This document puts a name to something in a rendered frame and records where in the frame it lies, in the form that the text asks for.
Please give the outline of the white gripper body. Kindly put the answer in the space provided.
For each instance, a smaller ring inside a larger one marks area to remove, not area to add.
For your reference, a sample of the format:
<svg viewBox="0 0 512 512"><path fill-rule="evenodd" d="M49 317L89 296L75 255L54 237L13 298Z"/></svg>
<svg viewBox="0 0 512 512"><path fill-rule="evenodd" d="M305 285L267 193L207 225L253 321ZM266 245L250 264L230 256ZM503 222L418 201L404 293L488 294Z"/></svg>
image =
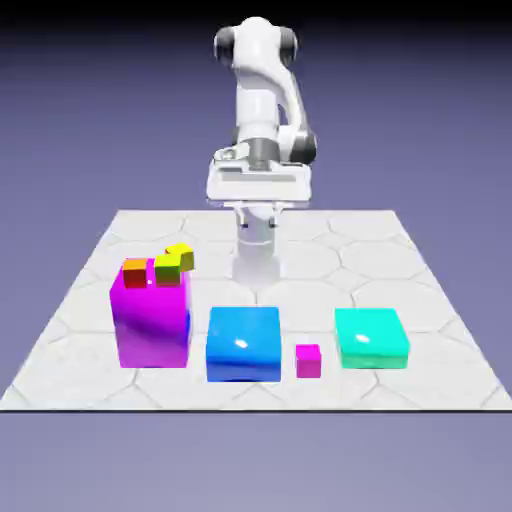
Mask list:
<svg viewBox="0 0 512 512"><path fill-rule="evenodd" d="M307 203L311 199L311 168L271 162L269 171L255 171L246 160L212 160L206 196L213 203Z"/></svg>

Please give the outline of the small yellow cube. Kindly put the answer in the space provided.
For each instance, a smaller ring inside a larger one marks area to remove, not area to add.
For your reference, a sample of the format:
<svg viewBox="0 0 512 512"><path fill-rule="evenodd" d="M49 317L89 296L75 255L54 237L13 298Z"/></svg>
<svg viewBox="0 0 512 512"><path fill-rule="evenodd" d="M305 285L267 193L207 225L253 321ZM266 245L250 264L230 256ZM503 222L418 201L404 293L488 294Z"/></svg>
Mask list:
<svg viewBox="0 0 512 512"><path fill-rule="evenodd" d="M178 260L181 272L189 272L195 269L195 256L192 247L185 242L178 242L168 245L165 253L172 255Z"/></svg>

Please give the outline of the small yellow-green cube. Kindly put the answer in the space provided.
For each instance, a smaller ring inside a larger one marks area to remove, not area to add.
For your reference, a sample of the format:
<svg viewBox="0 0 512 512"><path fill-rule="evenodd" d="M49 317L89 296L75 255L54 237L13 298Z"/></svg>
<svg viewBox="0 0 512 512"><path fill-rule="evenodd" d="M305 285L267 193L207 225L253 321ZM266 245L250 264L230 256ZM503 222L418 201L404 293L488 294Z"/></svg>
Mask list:
<svg viewBox="0 0 512 512"><path fill-rule="evenodd" d="M157 286L178 286L181 282L181 256L177 253L157 255L154 273Z"/></svg>

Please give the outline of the small orange cube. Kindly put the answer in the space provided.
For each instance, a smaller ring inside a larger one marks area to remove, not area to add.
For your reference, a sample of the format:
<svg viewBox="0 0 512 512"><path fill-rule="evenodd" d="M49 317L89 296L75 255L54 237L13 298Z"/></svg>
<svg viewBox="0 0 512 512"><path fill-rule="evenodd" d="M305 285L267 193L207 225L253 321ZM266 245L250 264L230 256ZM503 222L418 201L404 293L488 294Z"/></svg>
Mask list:
<svg viewBox="0 0 512 512"><path fill-rule="evenodd" d="M147 259L126 259L122 265L122 277L126 288L145 288L147 286Z"/></svg>

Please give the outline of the small magenta cube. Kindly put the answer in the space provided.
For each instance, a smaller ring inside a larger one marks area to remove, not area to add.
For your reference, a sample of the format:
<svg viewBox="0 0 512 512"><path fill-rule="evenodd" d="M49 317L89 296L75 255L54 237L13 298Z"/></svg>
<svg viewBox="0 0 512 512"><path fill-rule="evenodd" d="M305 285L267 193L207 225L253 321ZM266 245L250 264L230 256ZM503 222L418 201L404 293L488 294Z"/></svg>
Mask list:
<svg viewBox="0 0 512 512"><path fill-rule="evenodd" d="M296 376L316 379L322 373L322 355L318 344L297 344L295 350Z"/></svg>

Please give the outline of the large blue box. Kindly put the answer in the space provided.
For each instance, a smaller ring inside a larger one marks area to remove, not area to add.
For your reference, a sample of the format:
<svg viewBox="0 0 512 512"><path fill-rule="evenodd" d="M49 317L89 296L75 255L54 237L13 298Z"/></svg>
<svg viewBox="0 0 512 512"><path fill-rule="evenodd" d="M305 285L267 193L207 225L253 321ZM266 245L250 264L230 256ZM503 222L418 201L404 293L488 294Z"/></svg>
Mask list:
<svg viewBox="0 0 512 512"><path fill-rule="evenodd" d="M279 382L282 342L278 308L213 307L205 357L209 382Z"/></svg>

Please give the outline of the large magenta box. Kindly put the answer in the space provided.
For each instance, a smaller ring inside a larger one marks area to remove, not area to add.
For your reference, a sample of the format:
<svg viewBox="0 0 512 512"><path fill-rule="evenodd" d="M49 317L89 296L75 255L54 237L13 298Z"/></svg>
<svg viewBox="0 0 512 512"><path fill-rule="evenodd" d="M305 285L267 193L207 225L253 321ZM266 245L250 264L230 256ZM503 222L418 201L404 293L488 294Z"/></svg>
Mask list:
<svg viewBox="0 0 512 512"><path fill-rule="evenodd" d="M128 288L119 272L111 286L110 304L120 366L184 368L191 341L190 280L158 286L154 260L146 260L146 284Z"/></svg>

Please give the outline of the large turquoise box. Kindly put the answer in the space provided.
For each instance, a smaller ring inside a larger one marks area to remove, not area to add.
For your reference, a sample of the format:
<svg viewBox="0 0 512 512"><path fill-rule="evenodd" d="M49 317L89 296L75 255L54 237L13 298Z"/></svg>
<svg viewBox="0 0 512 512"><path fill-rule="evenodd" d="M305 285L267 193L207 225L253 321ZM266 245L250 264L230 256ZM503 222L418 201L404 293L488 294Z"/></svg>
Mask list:
<svg viewBox="0 0 512 512"><path fill-rule="evenodd" d="M336 308L334 320L345 369L405 369L410 342L392 308Z"/></svg>

